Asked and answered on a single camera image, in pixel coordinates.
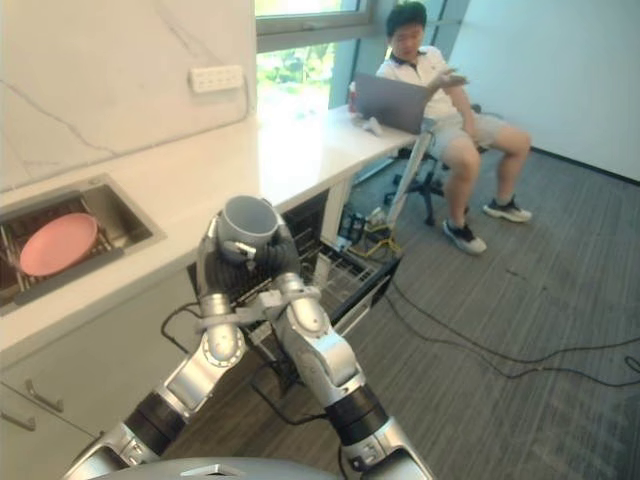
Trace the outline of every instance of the black sneaker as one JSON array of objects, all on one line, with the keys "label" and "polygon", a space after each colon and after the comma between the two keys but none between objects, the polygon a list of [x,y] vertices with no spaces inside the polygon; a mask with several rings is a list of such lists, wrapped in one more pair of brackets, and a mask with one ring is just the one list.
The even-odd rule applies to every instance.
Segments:
[{"label": "black sneaker", "polygon": [[489,205],[485,205],[483,208],[484,213],[493,218],[506,218],[507,220],[515,223],[526,223],[531,220],[531,212],[521,209],[516,205],[516,197],[511,197],[511,201],[506,205],[498,205],[496,199],[491,200]]},{"label": "black sneaker", "polygon": [[487,244],[481,238],[476,237],[466,223],[464,227],[459,228],[449,225],[449,222],[445,220],[442,224],[442,229],[445,235],[453,240],[453,243],[465,253],[480,255],[487,249]]}]

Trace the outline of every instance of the black hair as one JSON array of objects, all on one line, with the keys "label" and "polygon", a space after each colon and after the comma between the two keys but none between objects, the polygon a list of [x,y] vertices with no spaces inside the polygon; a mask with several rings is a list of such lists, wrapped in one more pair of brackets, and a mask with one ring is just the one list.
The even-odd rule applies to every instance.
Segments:
[{"label": "black hair", "polygon": [[421,2],[405,2],[393,7],[387,17],[387,37],[393,37],[396,30],[405,25],[427,26],[427,9]]}]

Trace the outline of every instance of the white countertop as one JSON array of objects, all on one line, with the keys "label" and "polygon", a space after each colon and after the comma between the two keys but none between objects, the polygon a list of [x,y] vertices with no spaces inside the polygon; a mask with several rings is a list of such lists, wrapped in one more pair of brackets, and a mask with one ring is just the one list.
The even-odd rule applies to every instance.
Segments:
[{"label": "white countertop", "polygon": [[262,196],[284,212],[414,140],[386,127],[376,137],[355,124],[345,107],[278,125],[250,116],[3,194],[2,207],[10,209],[106,173],[166,237],[0,318],[2,363],[15,362],[192,263],[208,221],[230,197]]}]

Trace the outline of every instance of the gray mug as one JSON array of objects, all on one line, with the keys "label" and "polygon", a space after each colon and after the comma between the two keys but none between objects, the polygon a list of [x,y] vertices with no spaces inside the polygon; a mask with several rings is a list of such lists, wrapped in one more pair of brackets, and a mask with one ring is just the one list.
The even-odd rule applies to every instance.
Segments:
[{"label": "gray mug", "polygon": [[231,198],[225,204],[217,222],[217,235],[230,260],[240,261],[235,242],[258,249],[265,245],[278,228],[278,216],[265,200],[249,195]]}]

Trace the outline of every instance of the white cloth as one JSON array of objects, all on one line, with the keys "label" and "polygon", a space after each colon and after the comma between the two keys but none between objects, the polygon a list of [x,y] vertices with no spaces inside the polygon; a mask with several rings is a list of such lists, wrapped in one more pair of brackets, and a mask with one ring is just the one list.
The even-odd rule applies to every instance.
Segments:
[{"label": "white cloth", "polygon": [[[376,75],[426,87],[440,70],[446,68],[448,68],[447,62],[444,61],[440,50],[429,46],[420,49],[415,65],[403,60],[388,58],[380,65]],[[457,112],[449,95],[439,89],[427,103],[424,116],[437,121]]]}]

